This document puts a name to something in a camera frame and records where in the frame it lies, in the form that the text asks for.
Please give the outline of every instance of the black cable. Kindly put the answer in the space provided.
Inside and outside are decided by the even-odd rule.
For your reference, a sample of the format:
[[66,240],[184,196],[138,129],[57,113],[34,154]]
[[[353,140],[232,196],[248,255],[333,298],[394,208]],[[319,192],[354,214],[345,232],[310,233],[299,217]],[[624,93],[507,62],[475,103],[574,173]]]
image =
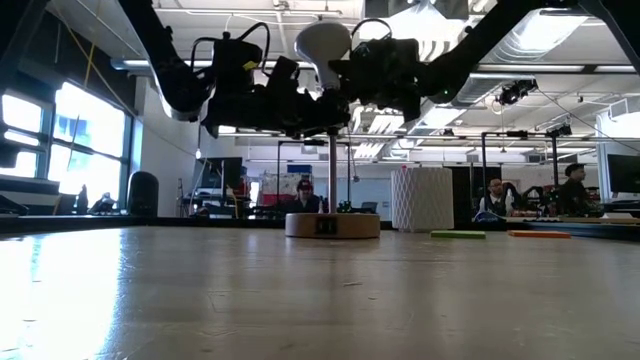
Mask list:
[[377,22],[377,23],[380,23],[380,24],[382,24],[382,25],[386,26],[386,27],[387,27],[387,29],[389,29],[389,32],[387,33],[387,35],[385,35],[385,36],[383,37],[383,39],[388,38],[388,37],[392,37],[392,36],[393,36],[393,30],[391,30],[391,26],[389,26],[389,24],[388,24],[386,21],[373,18],[373,19],[364,19],[364,20],[360,21],[360,22],[358,23],[358,25],[356,25],[356,27],[354,27],[354,28],[353,28],[353,30],[351,30],[351,37],[353,37],[353,36],[356,34],[356,32],[358,32],[358,30],[360,30],[360,27],[361,27],[362,25],[364,25],[364,24],[366,24],[366,23],[370,23],[370,22]]
[[572,113],[571,111],[567,110],[564,106],[560,105],[560,103],[559,103],[557,100],[555,100],[555,99],[551,98],[549,95],[547,95],[547,94],[546,94],[544,91],[542,91],[540,88],[538,88],[538,91],[540,91],[540,93],[541,93],[544,97],[546,97],[547,99],[549,99],[549,101],[551,101],[552,103],[556,104],[556,106],[558,106],[560,109],[562,109],[562,110],[563,110],[563,111],[565,111],[567,114],[569,114],[572,118],[574,118],[574,119],[576,119],[576,120],[580,121],[581,123],[583,123],[583,124],[584,124],[584,125],[586,125],[587,127],[589,127],[589,128],[591,128],[591,129],[595,130],[596,132],[600,133],[602,136],[606,137],[607,139],[609,139],[609,140],[611,140],[611,141],[613,141],[613,142],[615,142],[615,143],[618,143],[618,144],[620,144],[620,145],[622,145],[622,146],[624,146],[624,147],[627,147],[627,148],[629,148],[629,149],[631,149],[631,150],[633,150],[633,151],[640,152],[640,150],[639,150],[639,149],[636,149],[636,148],[634,148],[634,147],[633,147],[633,146],[631,146],[631,145],[627,145],[627,144],[623,143],[622,141],[618,141],[618,140],[616,140],[616,139],[612,138],[611,136],[609,136],[609,135],[605,134],[604,132],[602,132],[602,131],[601,131],[600,129],[598,129],[597,127],[595,127],[595,126],[593,126],[593,125],[589,124],[589,123],[588,123],[587,121],[585,121],[585,120],[582,120],[582,119],[581,119],[580,117],[578,117],[576,114]]
[[194,70],[195,62],[196,62],[196,50],[198,49],[198,45],[203,42],[211,42],[214,43],[220,39],[212,38],[212,37],[200,37],[197,38],[196,41],[193,42],[193,46],[191,46],[191,71]]
[[264,48],[264,58],[262,60],[262,73],[265,74],[266,76],[269,76],[270,74],[267,74],[267,72],[265,71],[265,68],[267,66],[267,58],[269,57],[269,47],[271,46],[271,30],[269,30],[269,26],[263,22],[254,24],[249,28],[249,30],[245,31],[244,34],[240,35],[240,37],[237,40],[240,40],[240,41],[244,40],[247,36],[249,36],[252,32],[254,32],[259,27],[263,27],[267,32],[267,44]]

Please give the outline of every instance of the desk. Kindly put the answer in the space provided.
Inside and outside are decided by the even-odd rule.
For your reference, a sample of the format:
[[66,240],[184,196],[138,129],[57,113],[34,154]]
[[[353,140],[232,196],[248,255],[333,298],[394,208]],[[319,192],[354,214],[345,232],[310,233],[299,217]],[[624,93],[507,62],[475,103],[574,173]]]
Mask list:
[[4,240],[8,358],[638,359],[640,288],[603,276],[637,281],[637,244],[147,226]]
[[639,225],[640,219],[560,218],[563,223]]

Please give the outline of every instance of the orange object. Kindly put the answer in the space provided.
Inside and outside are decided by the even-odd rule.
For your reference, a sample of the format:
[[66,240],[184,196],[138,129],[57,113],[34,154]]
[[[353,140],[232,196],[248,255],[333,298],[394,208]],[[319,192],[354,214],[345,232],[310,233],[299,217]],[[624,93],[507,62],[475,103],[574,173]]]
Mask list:
[[560,231],[526,231],[526,230],[511,230],[508,232],[509,236],[513,237],[533,237],[533,238],[546,238],[546,239],[571,239],[571,234],[563,233]]

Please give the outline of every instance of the man in white shirt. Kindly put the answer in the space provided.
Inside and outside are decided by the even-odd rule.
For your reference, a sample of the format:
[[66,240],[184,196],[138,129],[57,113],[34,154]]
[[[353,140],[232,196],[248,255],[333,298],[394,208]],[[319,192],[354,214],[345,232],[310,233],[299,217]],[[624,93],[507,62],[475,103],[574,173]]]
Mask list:
[[[489,199],[491,200],[491,204],[493,204],[493,206],[488,205],[487,208],[485,209],[484,202],[486,197],[483,197],[482,199],[480,199],[480,208],[478,210],[478,213],[481,213],[484,211],[490,211],[494,213],[498,212],[496,215],[510,216],[511,213],[513,212],[513,197],[510,194],[507,194],[507,196],[505,196],[504,206],[503,206],[503,204],[501,203],[503,191],[504,191],[504,188],[502,187],[502,180],[492,179],[489,182]],[[501,211],[496,211],[496,209],[500,209],[503,207],[506,210],[506,213],[500,214],[499,212]]]

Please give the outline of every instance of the wall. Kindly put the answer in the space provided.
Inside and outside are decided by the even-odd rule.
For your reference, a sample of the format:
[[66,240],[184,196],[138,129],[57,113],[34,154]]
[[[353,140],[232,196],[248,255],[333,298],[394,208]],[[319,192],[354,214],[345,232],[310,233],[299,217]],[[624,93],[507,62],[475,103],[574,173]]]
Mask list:
[[[198,126],[173,120],[165,115],[158,93],[147,79],[138,79],[137,101],[139,124],[134,127],[134,155],[139,153],[141,171],[158,178],[160,193],[158,216],[176,215],[178,181],[182,179],[185,194],[193,177],[195,151],[198,145]],[[135,138],[141,137],[139,150],[135,151]]]

